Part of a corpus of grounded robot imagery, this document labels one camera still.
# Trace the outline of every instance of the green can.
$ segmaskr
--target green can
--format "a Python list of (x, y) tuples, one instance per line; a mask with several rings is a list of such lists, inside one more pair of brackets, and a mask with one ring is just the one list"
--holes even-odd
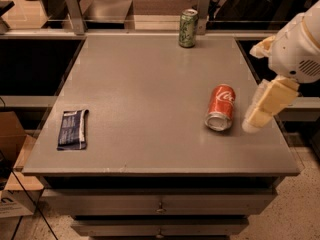
[(184, 10), (180, 16), (179, 45), (190, 48), (196, 44), (198, 12), (193, 9)]

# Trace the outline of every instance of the table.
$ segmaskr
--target table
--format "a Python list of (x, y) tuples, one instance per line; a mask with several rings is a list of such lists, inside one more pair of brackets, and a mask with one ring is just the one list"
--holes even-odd
[[(48, 181), (44, 198), (80, 235), (237, 234), (299, 174), (275, 121), (241, 128), (256, 83), (234, 36), (197, 38), (185, 49), (176, 33), (86, 36), (23, 170)], [(204, 119), (221, 83), (236, 92), (234, 120), (215, 132)], [(62, 113), (78, 109), (87, 149), (57, 151)]]

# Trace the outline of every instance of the drawer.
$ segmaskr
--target drawer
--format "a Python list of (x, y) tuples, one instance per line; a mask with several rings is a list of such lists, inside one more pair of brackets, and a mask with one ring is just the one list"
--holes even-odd
[[(89, 240), (152, 240), (150, 236), (91, 236)], [(166, 236), (165, 240), (230, 240), (229, 236)]]
[(52, 190), (43, 198), (64, 215), (250, 215), (259, 214), (276, 196), (275, 190), (170, 191), (114, 193), (108, 190)]
[(239, 234), (248, 225), (247, 219), (211, 216), (139, 216), (102, 220), (75, 220), (71, 227), (80, 236), (223, 236)]

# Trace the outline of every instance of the cardboard box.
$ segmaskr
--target cardboard box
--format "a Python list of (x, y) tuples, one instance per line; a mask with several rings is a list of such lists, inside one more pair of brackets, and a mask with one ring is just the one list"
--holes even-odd
[(25, 133), (14, 112), (0, 113), (0, 150), (14, 171), (4, 190), (0, 191), (0, 218), (32, 215), (35, 212), (43, 185), (36, 177), (21, 173), (35, 141)]

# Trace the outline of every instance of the can lid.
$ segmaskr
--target can lid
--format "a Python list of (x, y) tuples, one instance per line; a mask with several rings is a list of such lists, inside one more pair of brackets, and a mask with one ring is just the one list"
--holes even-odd
[(223, 131), (231, 126), (231, 120), (227, 117), (221, 117), (221, 115), (211, 115), (206, 120), (206, 125), (216, 131)]
[(198, 14), (198, 12), (194, 9), (186, 9), (182, 13), (186, 16), (194, 16)]

